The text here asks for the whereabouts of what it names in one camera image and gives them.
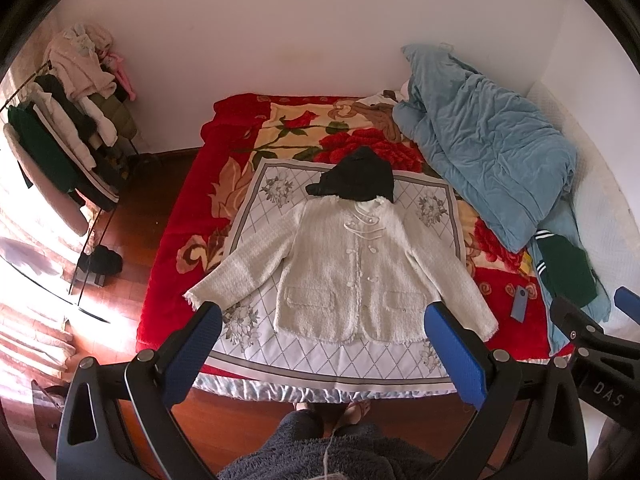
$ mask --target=pocket flap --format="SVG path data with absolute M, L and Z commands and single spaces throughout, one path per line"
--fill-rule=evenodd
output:
M 427 300 L 420 292 L 385 292 L 383 302 L 387 308 L 397 310 L 418 310 L 427 306 Z
M 327 288 L 298 288 L 288 286 L 285 294 L 287 303 L 304 306 L 331 306 L 331 291 Z

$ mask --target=tweed jacket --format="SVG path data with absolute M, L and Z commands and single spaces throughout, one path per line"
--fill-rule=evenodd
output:
M 413 212 L 386 198 L 337 196 L 294 206 L 229 254 L 185 293 L 222 310 L 260 287 L 282 263 L 274 328 L 331 342 L 426 338 L 424 311 L 442 300 L 483 341 L 498 323 L 465 266 Z

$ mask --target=white quilted headboard cover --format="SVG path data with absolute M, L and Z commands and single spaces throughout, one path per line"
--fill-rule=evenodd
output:
M 626 286 L 640 294 L 640 232 L 615 177 L 593 141 L 575 118 L 541 82 L 527 95 L 578 149 L 572 203 L 580 240 L 593 270 L 613 302 Z M 612 306 L 607 334 L 640 342 L 640 326 Z

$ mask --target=white patterned mat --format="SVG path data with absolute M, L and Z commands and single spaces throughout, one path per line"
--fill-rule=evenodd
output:
M 227 238 L 225 255 L 297 203 L 312 200 L 305 186 L 330 164 L 266 160 L 258 166 Z M 395 202 L 413 211 L 464 262 L 462 228 L 453 189 L 444 180 L 395 171 Z M 358 339 L 333 344 L 276 333 L 280 270 L 224 313 L 223 331 L 207 365 L 248 378 L 200 374 L 196 387 L 251 400 L 328 400 L 415 397 L 455 391 L 431 343 L 386 344 Z

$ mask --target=grey flower print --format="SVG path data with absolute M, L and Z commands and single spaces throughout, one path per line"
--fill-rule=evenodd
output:
M 236 303 L 222 313 L 225 339 L 239 344 L 242 351 L 258 342 L 258 315 L 255 307 Z
M 430 374 L 433 373 L 436 368 L 440 371 L 441 377 L 444 377 L 447 374 L 444 366 L 442 365 L 442 361 L 438 357 L 438 354 L 436 354 L 436 350 L 431 344 L 431 341 L 427 341 L 424 344 L 424 349 L 420 353 L 420 358 L 422 364 L 427 367 L 427 370 Z
M 273 202 L 278 208 L 282 208 L 289 202 L 289 196 L 293 189 L 293 182 L 288 180 L 285 173 L 278 173 L 273 178 L 267 178 L 266 184 L 260 191 L 267 195 L 267 200 Z
M 418 199 L 418 209 L 418 216 L 427 227 L 437 224 L 444 215 L 448 215 L 445 201 L 429 191 Z

